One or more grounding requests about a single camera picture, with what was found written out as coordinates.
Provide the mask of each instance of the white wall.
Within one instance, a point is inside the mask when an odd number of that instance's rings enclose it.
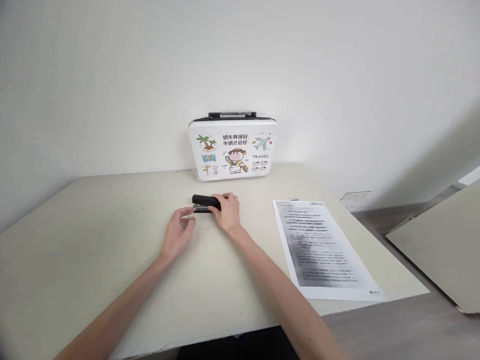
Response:
[[[479,163],[422,165],[473,133],[477,1],[0,4],[0,119],[21,138],[0,133],[0,230],[77,176],[190,168],[185,128],[209,111],[276,118],[276,160],[339,199],[371,190],[364,207],[427,200]]]

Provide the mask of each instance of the hand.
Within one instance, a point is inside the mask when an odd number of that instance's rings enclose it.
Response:
[[[239,198],[231,192],[223,195],[213,194],[212,196],[220,202],[221,211],[214,206],[209,206],[208,210],[215,215],[218,225],[232,236],[233,233],[242,229]]]
[[[176,210],[166,227],[165,240],[156,261],[161,264],[171,264],[188,245],[195,226],[195,218],[182,218],[191,215],[193,207]]]

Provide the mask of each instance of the airplane illustration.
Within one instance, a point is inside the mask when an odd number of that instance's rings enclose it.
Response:
[[[267,147],[267,142],[270,140],[269,137],[267,137],[266,139],[261,139],[259,137],[256,137],[255,138],[257,141],[259,141],[258,145],[253,145],[257,150],[259,149],[259,147],[263,146],[263,150],[265,150],[265,148]]]

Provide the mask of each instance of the left hand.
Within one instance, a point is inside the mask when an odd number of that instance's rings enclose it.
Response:
[[[166,227],[165,240],[157,258],[160,263],[171,264],[190,242],[196,220],[193,216],[182,217],[191,215],[193,212],[193,207],[183,207],[173,213]]]

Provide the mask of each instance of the forearm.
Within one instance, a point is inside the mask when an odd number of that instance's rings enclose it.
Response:
[[[299,358],[344,359],[342,348],[322,318],[247,231],[238,229],[230,236],[250,264]]]
[[[165,261],[155,261],[73,339],[55,360],[107,359],[168,265]]]

